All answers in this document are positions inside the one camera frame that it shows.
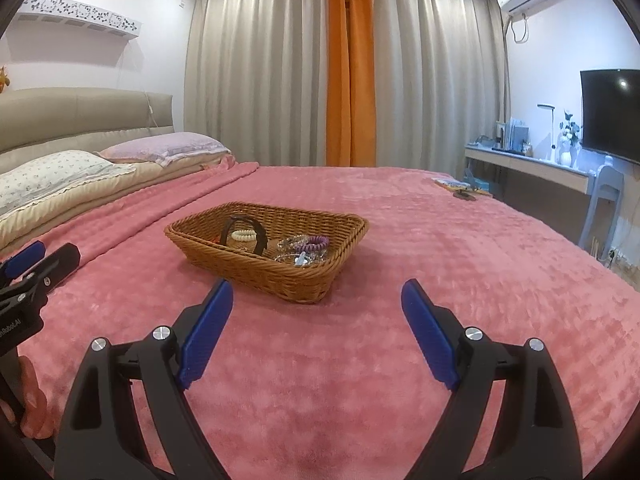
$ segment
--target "silver bolt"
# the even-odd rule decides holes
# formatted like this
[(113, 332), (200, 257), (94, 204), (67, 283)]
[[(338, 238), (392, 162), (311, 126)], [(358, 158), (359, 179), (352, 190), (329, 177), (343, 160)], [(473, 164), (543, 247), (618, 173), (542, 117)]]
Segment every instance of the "silver bolt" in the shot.
[(99, 337), (98, 339), (94, 339), (91, 343), (91, 350), (99, 352), (100, 350), (104, 350), (105, 346), (107, 346), (107, 340), (103, 337)]
[(536, 352), (542, 352), (545, 349), (545, 344), (540, 339), (532, 339), (529, 341), (529, 347)]
[(171, 335), (171, 329), (167, 326), (159, 326), (154, 330), (154, 339), (164, 341)]
[(484, 337), (482, 330), (475, 326), (467, 328), (465, 330), (465, 335), (468, 339), (471, 339), (471, 341), (480, 341)]

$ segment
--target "purple coil hair tie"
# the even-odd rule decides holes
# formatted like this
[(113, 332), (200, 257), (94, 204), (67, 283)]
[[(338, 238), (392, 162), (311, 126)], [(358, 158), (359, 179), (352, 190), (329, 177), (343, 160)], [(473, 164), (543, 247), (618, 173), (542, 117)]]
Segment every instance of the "purple coil hair tie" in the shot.
[(319, 253), (329, 247), (329, 238), (326, 236), (310, 236), (306, 245), (300, 247), (306, 253)]

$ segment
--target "pink blanket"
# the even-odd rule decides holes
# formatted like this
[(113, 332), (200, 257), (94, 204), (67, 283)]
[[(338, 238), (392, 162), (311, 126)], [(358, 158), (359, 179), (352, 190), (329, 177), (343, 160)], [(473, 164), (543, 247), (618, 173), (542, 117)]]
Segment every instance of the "pink blanket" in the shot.
[[(212, 361), (187, 394), (234, 479), (404, 478), (449, 396), (402, 315), (409, 278), (494, 340), (541, 337), (571, 400), (586, 470), (606, 453), (640, 399), (640, 296), (622, 280), (541, 222), (489, 198), (457, 200), (427, 172), (255, 168), (161, 184), (44, 237), (84, 254), (43, 311), (43, 332), (20, 349), (58, 410), (92, 338), (142, 338), (213, 284), (164, 227), (242, 200), (352, 212), (371, 228), (318, 305), (235, 287)], [(484, 459), (494, 393), (469, 467)], [(167, 467), (140, 388), (136, 399), (154, 461)]]

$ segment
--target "beige curtain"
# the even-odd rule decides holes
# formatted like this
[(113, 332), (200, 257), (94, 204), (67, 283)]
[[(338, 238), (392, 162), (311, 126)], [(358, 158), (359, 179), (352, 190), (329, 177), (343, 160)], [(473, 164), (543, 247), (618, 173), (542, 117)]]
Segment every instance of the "beige curtain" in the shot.
[(184, 97), (185, 129), (238, 160), (324, 164), (325, 0), (197, 0)]
[(497, 0), (374, 0), (374, 36), (378, 165), (460, 176), (508, 114)]

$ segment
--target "desk lamp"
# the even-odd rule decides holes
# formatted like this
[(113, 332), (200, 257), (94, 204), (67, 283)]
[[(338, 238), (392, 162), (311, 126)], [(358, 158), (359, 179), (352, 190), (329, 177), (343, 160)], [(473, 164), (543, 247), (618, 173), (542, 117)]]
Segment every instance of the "desk lamp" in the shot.
[(556, 140), (554, 139), (554, 128), (556, 125), (556, 107), (552, 105), (538, 105), (538, 108), (551, 110), (551, 162), (556, 163)]

